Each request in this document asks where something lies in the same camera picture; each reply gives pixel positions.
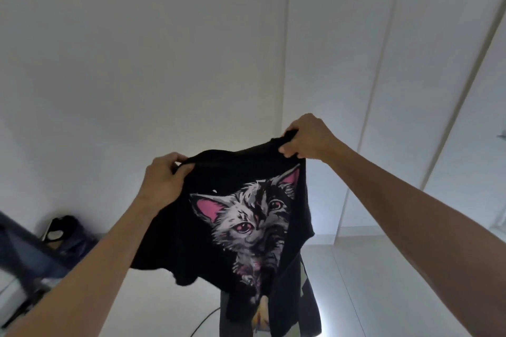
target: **person's left arm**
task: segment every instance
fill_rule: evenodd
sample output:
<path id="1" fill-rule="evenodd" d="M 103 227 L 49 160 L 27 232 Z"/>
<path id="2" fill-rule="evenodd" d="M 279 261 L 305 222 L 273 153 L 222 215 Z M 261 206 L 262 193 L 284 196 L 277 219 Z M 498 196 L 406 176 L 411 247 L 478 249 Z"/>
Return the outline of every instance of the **person's left arm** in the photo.
<path id="1" fill-rule="evenodd" d="M 6 337 L 98 336 L 151 220 L 181 193 L 193 165 L 172 170 L 184 160 L 178 153 L 157 157 L 109 233 Z"/>

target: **hand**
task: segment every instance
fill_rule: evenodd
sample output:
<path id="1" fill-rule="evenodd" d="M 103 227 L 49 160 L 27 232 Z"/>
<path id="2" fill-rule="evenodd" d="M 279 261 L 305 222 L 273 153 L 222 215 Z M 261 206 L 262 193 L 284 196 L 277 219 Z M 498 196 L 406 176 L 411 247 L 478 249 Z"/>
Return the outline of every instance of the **hand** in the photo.
<path id="1" fill-rule="evenodd" d="M 186 156 L 177 152 L 157 157 L 146 168 L 146 174 L 134 202 L 152 209 L 156 215 L 161 209 L 174 202 L 183 189 L 183 181 L 194 167 L 194 164 L 181 166 L 175 174 L 176 161 L 182 162 Z"/>
<path id="2" fill-rule="evenodd" d="M 302 115 L 291 123 L 287 131 L 297 129 L 297 135 L 292 141 L 282 145 L 279 151 L 285 157 L 298 154 L 298 158 L 316 158 L 325 161 L 336 146 L 343 146 L 327 128 L 322 119 L 315 117 L 312 113 Z"/>

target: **person's right arm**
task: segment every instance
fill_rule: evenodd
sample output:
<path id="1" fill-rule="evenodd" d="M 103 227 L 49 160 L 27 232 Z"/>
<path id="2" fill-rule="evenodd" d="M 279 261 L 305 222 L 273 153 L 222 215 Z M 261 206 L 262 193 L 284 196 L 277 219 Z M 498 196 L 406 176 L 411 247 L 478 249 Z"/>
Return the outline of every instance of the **person's right arm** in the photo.
<path id="1" fill-rule="evenodd" d="M 506 335 L 506 244 L 419 189 L 363 158 L 306 114 L 286 157 L 328 164 L 474 337 Z"/>

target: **cat face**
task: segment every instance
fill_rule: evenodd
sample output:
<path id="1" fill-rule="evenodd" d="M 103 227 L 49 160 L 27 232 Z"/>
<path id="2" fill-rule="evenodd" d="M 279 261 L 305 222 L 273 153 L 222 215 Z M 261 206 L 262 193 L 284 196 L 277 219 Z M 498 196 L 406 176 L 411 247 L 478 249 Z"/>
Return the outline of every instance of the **cat face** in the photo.
<path id="1" fill-rule="evenodd" d="M 228 196 L 191 194 L 190 200 L 199 218 L 211 225 L 215 243 L 249 256 L 280 255 L 298 178 L 297 165 Z"/>

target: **cat eye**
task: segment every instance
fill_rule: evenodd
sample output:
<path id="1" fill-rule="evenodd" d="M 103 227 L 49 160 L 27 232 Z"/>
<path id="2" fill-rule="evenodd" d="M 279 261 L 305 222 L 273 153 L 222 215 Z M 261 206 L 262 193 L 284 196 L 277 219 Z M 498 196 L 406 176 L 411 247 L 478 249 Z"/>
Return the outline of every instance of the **cat eye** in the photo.
<path id="1" fill-rule="evenodd" d="M 269 203 L 269 210 L 271 211 L 277 211 L 278 209 L 281 209 L 283 207 L 284 203 L 280 200 L 272 200 Z"/>
<path id="2" fill-rule="evenodd" d="M 247 233 L 253 229 L 253 225 L 250 223 L 240 223 L 236 225 L 234 229 L 239 233 Z"/>

